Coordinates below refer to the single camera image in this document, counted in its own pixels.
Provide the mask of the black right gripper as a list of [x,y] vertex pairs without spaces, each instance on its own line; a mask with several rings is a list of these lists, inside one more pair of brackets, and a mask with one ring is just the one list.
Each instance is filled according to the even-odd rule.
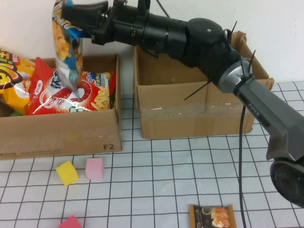
[[133,46],[142,44],[149,15],[148,0],[139,0],[137,7],[128,6],[125,0],[115,0],[105,20],[101,15],[107,10],[107,0],[90,4],[74,4],[67,0],[61,16],[71,19],[71,24],[82,30],[92,30],[94,44],[104,45],[114,41]]

